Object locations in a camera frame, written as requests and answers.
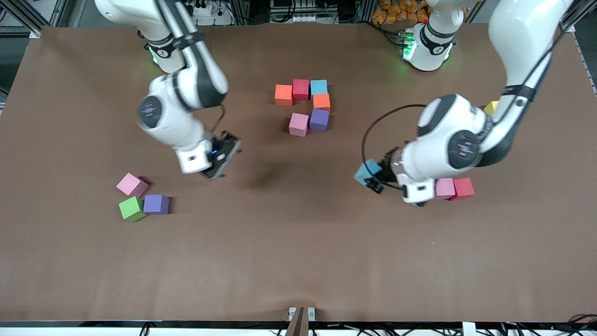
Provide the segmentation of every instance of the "black cable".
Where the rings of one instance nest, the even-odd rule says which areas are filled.
[[[567,324],[576,323],[578,321],[582,321],[582,320],[587,319],[589,317],[597,317],[597,314],[584,314],[584,315],[582,315],[580,317],[575,318],[574,320],[568,321]]]
[[[359,335],[361,335],[361,334],[365,334],[365,335],[368,335],[368,336],[373,336],[373,335],[369,334],[367,331],[365,331],[364,329],[361,329],[361,330],[359,330],[359,333],[358,333],[356,336],[359,336]]]
[[[218,120],[215,121],[214,125],[211,127],[210,133],[214,133],[214,131],[216,130],[216,128],[218,128],[222,119],[224,119],[224,116],[226,115],[226,107],[224,106],[224,104],[220,104],[220,109],[222,111],[222,113],[220,114],[220,118],[218,118]]]
[[[378,32],[380,32],[380,33],[386,33],[386,34],[388,34],[388,35],[393,35],[393,36],[399,36],[399,35],[400,35],[400,33],[398,33],[398,32],[391,32],[391,31],[389,31],[389,30],[385,30],[385,29],[383,29],[381,26],[379,26],[379,27],[378,27],[378,26],[376,26],[374,23],[371,23],[371,22],[369,22],[369,21],[358,21],[358,22],[356,22],[356,23],[366,23],[366,24],[367,24],[369,27],[371,27],[371,28],[373,28],[373,29],[377,30],[377,31],[378,31]]]
[[[143,327],[141,328],[141,332],[139,332],[139,336],[147,336],[149,335],[149,328],[156,328],[155,323],[153,322],[145,322]]]
[[[230,15],[234,16],[234,18],[236,19],[236,23],[237,23],[237,24],[238,24],[238,20],[239,20],[239,19],[246,20],[246,21],[247,21],[247,23],[249,22],[249,19],[248,19],[248,18],[246,18],[246,17],[242,17],[242,16],[239,16],[239,15],[237,15],[236,13],[234,13],[234,11],[232,11],[232,9],[230,8],[230,6],[228,6],[228,2],[224,1],[224,6],[226,6],[226,9],[228,10],[228,12],[230,12]]]
[[[531,329],[531,328],[527,328],[524,324],[522,323],[517,323],[517,325],[520,325],[521,327],[525,328],[526,330],[530,331],[533,335],[535,336],[541,336],[541,334],[539,334],[538,332],[536,332],[535,330]]]
[[[383,181],[380,181],[379,179],[377,179],[377,178],[375,177],[375,174],[374,174],[374,173],[372,173],[372,172],[371,172],[371,169],[369,169],[369,167],[367,166],[367,164],[366,164],[366,160],[367,160],[367,159],[366,159],[366,157],[367,157],[367,156],[365,155],[365,145],[367,144],[367,137],[369,136],[369,133],[371,133],[371,130],[373,129],[373,127],[375,127],[375,125],[377,125],[377,123],[379,123],[381,120],[385,119],[386,117],[388,117],[388,116],[390,116],[390,115],[392,115],[392,114],[394,114],[394,113],[396,113],[396,112],[398,112],[398,111],[401,111],[401,110],[403,110],[403,109],[406,109],[406,108],[425,108],[425,107],[427,107],[427,105],[423,105],[423,104],[410,104],[410,105],[403,105],[403,106],[400,106],[400,107],[398,107],[398,108],[395,108],[395,109],[391,110],[391,111],[390,111],[390,112],[388,112],[388,113],[385,113],[384,115],[382,115],[381,117],[379,117],[378,119],[376,119],[375,121],[373,121],[373,123],[372,123],[372,124],[369,126],[369,128],[367,128],[367,131],[365,131],[365,134],[363,135],[363,141],[362,141],[362,143],[361,143],[361,158],[362,158],[362,161],[363,161],[363,165],[364,165],[364,166],[365,166],[365,168],[367,169],[367,172],[368,172],[368,173],[369,173],[371,176],[373,176],[373,179],[374,179],[376,182],[378,182],[378,183],[380,183],[380,184],[382,184],[382,185],[385,185],[385,186],[386,186],[386,187],[388,187],[388,188],[392,188],[392,189],[396,189],[396,190],[402,190],[402,188],[401,188],[401,187],[397,187],[396,185],[388,184],[388,183],[386,183],[386,182],[383,182]]]
[[[288,14],[286,14],[286,16],[282,20],[276,20],[276,19],[274,19],[272,17],[271,10],[270,10],[270,15],[269,16],[270,16],[270,19],[272,21],[274,21],[274,22],[284,23],[284,22],[290,20],[294,16],[294,12],[296,11],[296,9],[297,9],[297,2],[296,2],[296,0],[293,0],[292,3],[290,5],[288,5]]]
[[[373,331],[373,334],[376,334],[377,336],[381,336],[381,335],[379,334],[379,332],[375,331],[375,329],[372,329],[371,327],[369,327],[369,329],[371,329],[371,331]]]

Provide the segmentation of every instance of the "purple cube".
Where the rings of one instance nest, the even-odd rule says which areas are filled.
[[[325,132],[328,130],[328,122],[330,120],[330,112],[324,109],[313,109],[311,114],[311,121],[309,128],[314,131]]]
[[[143,212],[148,215],[167,215],[170,199],[164,195],[146,195]]]

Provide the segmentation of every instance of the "cable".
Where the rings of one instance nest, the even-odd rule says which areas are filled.
[[[365,331],[364,329],[360,329],[360,330],[359,330],[359,333],[358,333],[356,336],[359,336],[359,335],[361,335],[361,334],[365,334],[365,335],[367,335],[367,336],[373,336],[373,335],[369,334],[367,331]]]
[[[271,9],[270,9],[270,19],[271,21],[277,22],[277,23],[284,23],[288,20],[290,20],[293,16],[294,16],[294,12],[297,9],[297,2],[296,0],[293,0],[292,4],[288,5],[288,14],[286,14],[286,16],[282,19],[282,20],[276,20],[272,17],[272,13],[271,13]]]
[[[401,111],[401,110],[406,109],[406,108],[425,108],[425,107],[427,107],[427,105],[423,105],[423,104],[410,104],[410,105],[400,106],[398,108],[395,108],[395,109],[391,110],[388,113],[385,113],[384,115],[382,115],[381,117],[379,117],[378,119],[376,119],[375,121],[373,121],[373,123],[369,126],[369,128],[367,128],[367,131],[365,131],[365,134],[363,135],[363,141],[361,143],[361,158],[363,160],[363,166],[365,166],[365,168],[367,169],[367,172],[373,177],[373,179],[376,182],[378,182],[378,183],[380,183],[382,185],[385,185],[388,188],[392,188],[392,189],[396,189],[396,190],[402,190],[401,187],[397,187],[395,185],[388,184],[386,182],[383,182],[383,181],[377,179],[375,177],[375,174],[372,173],[371,169],[369,169],[369,167],[367,166],[367,164],[365,162],[367,160],[366,159],[366,155],[365,155],[365,145],[367,144],[367,137],[369,136],[369,133],[371,133],[371,130],[373,129],[373,127],[375,127],[375,125],[377,125],[377,123],[379,123],[381,120],[385,119],[386,117],[388,117],[388,116],[390,116],[390,115],[392,115],[392,114],[394,114],[394,113],[396,113],[398,111]]]
[[[576,322],[582,321],[584,319],[587,319],[589,317],[597,317],[597,314],[584,314],[584,315],[582,315],[580,317],[575,318],[574,320],[568,321],[567,324],[576,323]]]
[[[526,326],[524,326],[524,324],[522,323],[517,323],[517,325],[520,325],[521,327],[525,328],[526,330],[530,331],[533,335],[535,336],[541,336],[541,334],[539,334],[538,332],[536,332],[535,330],[531,329],[531,328],[527,328]]]
[[[232,9],[230,8],[230,6],[228,6],[228,2],[224,1],[224,6],[226,6],[226,9],[228,9],[228,12],[230,12],[230,15],[233,15],[235,19],[237,19],[237,20],[238,20],[238,19],[243,19],[243,20],[246,20],[246,21],[247,21],[247,23],[249,22],[249,19],[248,19],[248,18],[246,18],[246,17],[242,17],[242,16],[239,16],[239,15],[237,15],[236,13],[234,13],[234,12],[232,11]]]
[[[211,127],[210,133],[214,133],[214,131],[216,130],[216,128],[218,128],[218,126],[222,122],[222,119],[224,119],[224,116],[226,115],[226,107],[224,106],[224,104],[220,104],[220,109],[222,111],[222,113],[220,114],[220,118],[218,118],[218,120],[215,121],[214,125]]]
[[[155,323],[153,322],[145,322],[143,327],[141,328],[141,332],[139,332],[139,336],[147,336],[149,335],[149,328],[156,328]]]

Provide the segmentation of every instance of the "metal frame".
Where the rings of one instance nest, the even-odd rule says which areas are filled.
[[[589,1],[576,0],[576,1],[574,1],[570,10],[568,10],[566,15],[560,21],[560,29],[563,29],[564,27],[567,27],[570,24],[572,24],[572,27],[573,27],[572,31],[574,31],[574,24],[578,20],[580,20],[582,17],[584,17],[586,14],[593,11],[595,8],[597,8],[597,0],[589,0]],[[578,17],[576,19],[576,21],[575,21],[575,18],[572,17],[572,15],[574,13],[582,13],[580,15],[580,17]]]
[[[47,20],[26,0],[0,0],[4,7],[23,27],[1,27],[0,37],[39,37],[43,26],[63,24],[65,8],[70,0],[57,0],[52,16]]]

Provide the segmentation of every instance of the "cube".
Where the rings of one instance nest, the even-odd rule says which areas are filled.
[[[328,81],[327,80],[314,80],[311,81],[311,95],[328,93]]]
[[[330,95],[328,93],[314,94],[313,96],[313,108],[330,110]]]
[[[329,111],[318,108],[313,109],[313,113],[311,113],[311,120],[309,121],[309,128],[314,131],[325,132],[328,130],[329,120]]]
[[[300,113],[293,113],[293,116],[290,118],[290,125],[288,126],[288,130],[290,131],[290,135],[302,136],[303,138],[307,136],[307,125],[309,124],[309,116],[306,114]]]
[[[473,182],[470,181],[470,178],[455,179],[454,191],[456,192],[456,195],[449,198],[451,201],[465,200],[475,194]]]
[[[147,183],[131,173],[127,173],[116,187],[127,196],[141,196],[149,188]]]
[[[365,165],[367,165],[367,167],[369,168],[369,170],[371,171],[371,173],[374,173],[374,174],[377,174],[379,171],[381,171],[381,167],[372,158],[370,158],[369,160],[365,161],[365,163],[361,163],[361,166],[359,167],[359,170],[356,171],[356,173],[353,176],[353,178],[357,182],[359,182],[360,184],[362,184],[362,185],[364,185],[366,187],[367,186],[367,182],[365,180],[372,178],[373,175],[369,174],[369,172],[367,171],[367,168],[365,168]]]
[[[489,103],[489,105],[487,105],[487,106],[486,106],[486,107],[483,109],[483,111],[485,111],[485,113],[487,113],[488,115],[492,115],[492,114],[493,114],[493,112],[495,112],[495,111],[496,111],[496,108],[497,108],[497,103],[499,103],[499,102],[491,102],[491,103]]]
[[[148,215],[167,215],[170,199],[164,195],[146,195],[143,212]]]
[[[293,86],[276,84],[276,96],[277,105],[292,106],[293,105]]]
[[[309,80],[293,81],[293,99],[309,100]]]
[[[137,196],[133,196],[126,201],[118,204],[122,219],[129,222],[136,222],[139,219],[147,216],[143,213],[143,200]]]
[[[454,179],[438,179],[435,181],[435,197],[434,200],[447,200],[448,198],[456,195],[454,189]]]

